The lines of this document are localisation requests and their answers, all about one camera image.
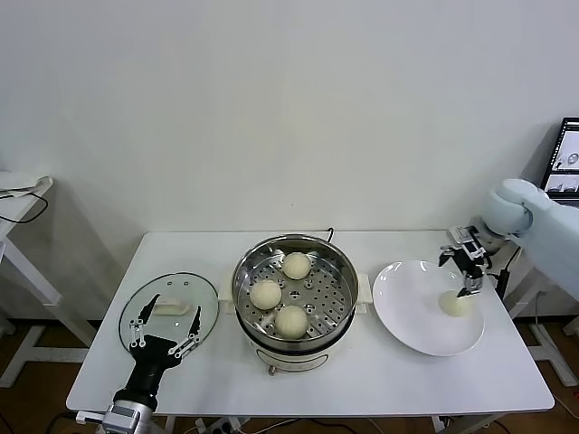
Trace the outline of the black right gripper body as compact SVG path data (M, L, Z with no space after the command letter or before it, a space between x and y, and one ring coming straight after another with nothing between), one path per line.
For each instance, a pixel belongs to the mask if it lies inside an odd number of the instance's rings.
M472 258L465 250L449 250L446 256L454 261L462 274L472 279L483 276L482 266L485 264L483 257Z

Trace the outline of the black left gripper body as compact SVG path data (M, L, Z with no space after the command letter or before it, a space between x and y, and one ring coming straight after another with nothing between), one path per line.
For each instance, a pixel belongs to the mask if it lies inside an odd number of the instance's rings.
M164 372L177 367L180 359L169 351L177 342L155 335L144 336L145 345L130 349L135 366L124 388L124 399L134 402L157 402Z

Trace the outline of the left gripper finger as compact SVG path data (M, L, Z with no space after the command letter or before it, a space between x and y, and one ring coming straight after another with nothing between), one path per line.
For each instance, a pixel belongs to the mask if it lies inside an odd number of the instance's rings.
M153 298L144 305L136 319L131 319L128 323L130 331L130 341L128 348L143 348L146 346L144 326L147 324L149 318L152 315L155 304L160 298L159 294L155 294Z
M187 356L200 343L199 332L201 328L201 313L202 307L198 306L195 311L195 316L185 339L177 343L168 350L169 355L175 358L183 358Z

